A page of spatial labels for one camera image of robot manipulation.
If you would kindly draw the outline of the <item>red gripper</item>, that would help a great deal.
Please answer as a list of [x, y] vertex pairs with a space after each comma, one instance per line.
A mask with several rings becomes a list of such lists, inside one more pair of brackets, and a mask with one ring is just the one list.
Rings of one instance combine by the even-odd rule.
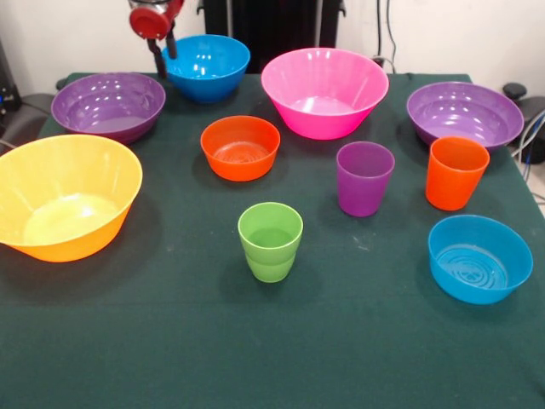
[[147, 39], [147, 47], [153, 54], [158, 76], [162, 79], [167, 78], [167, 71], [156, 40], [165, 38], [169, 58], [177, 58], [172, 29], [183, 4], [184, 0], [129, 0], [129, 24], [136, 35]]

